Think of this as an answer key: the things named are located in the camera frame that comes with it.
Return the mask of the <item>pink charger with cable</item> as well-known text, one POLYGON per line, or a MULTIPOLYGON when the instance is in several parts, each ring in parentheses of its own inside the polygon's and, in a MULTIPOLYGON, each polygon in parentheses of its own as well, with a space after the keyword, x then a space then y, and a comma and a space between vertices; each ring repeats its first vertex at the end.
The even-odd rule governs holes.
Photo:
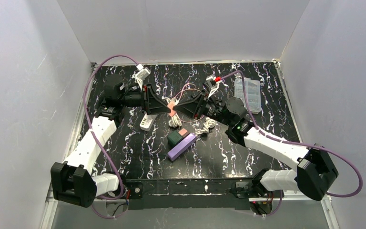
POLYGON ((204 115, 202 115, 198 120, 191 120, 191 121, 184 120, 183 116, 177 114, 177 112, 173 110, 173 107, 175 105, 179 104, 181 99, 184 97, 184 94, 186 93, 186 91, 200 91, 200 90, 196 88, 195 84, 186 83, 175 96, 173 96, 171 98, 168 98, 168 97, 163 98, 168 103, 168 107, 171 110, 171 112, 168 114, 170 116, 170 120, 169 120, 170 127, 182 126, 183 123, 185 123, 185 124, 195 123, 204 118, 204 115))

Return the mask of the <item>white tiger power strip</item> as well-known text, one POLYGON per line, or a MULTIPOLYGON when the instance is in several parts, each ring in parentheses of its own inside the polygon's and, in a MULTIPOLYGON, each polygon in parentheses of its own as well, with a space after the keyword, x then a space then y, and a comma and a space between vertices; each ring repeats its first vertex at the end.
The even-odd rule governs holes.
POLYGON ((158 116, 157 114, 153 114, 153 115, 145 114, 140 122, 140 128, 144 131, 150 131, 157 116, 158 116))

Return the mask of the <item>green power adapter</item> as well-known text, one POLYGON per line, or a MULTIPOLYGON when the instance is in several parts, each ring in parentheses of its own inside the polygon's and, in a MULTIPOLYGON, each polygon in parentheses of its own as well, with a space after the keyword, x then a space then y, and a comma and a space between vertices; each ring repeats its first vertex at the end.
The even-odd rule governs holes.
POLYGON ((168 145, 173 148, 175 147, 177 144, 179 144, 182 140, 184 139, 184 137, 177 131, 174 130, 172 132, 170 132, 167 135, 167 142, 168 145))

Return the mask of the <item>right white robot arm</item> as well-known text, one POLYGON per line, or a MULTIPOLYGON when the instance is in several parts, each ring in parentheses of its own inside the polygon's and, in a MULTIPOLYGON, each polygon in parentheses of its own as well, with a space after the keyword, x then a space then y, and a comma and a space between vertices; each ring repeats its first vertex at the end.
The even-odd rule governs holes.
POLYGON ((236 144, 258 150, 283 162, 289 170, 262 169, 244 187, 233 193, 239 197, 263 196, 277 190, 300 191, 312 200, 320 201, 338 177, 329 154, 322 148, 286 144, 285 139, 274 141, 268 132, 257 129, 247 117, 243 101, 231 97, 227 102, 207 98, 204 92, 173 107, 189 118, 209 117, 226 125, 226 135, 236 144))

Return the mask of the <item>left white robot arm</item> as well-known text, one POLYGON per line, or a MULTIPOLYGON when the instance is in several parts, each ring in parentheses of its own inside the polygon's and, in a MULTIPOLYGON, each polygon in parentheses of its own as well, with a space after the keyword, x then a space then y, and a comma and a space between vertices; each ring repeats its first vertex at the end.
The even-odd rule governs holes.
POLYGON ((141 107, 148 115, 171 111, 151 84, 135 82, 125 86, 119 75, 108 77, 89 131, 63 162, 56 162, 51 167, 56 200, 87 208, 96 197, 123 189, 117 172, 92 176, 92 170, 97 157, 104 151, 104 145, 120 126, 125 107, 141 107))

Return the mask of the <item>purple power strip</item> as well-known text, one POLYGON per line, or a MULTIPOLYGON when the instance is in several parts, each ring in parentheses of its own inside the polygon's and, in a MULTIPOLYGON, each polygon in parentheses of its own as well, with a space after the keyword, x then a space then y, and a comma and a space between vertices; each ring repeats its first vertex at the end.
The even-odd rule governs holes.
POLYGON ((185 150, 187 150, 197 140, 197 136, 193 133, 188 134, 175 147, 173 147, 167 154, 171 161, 176 160, 185 150))

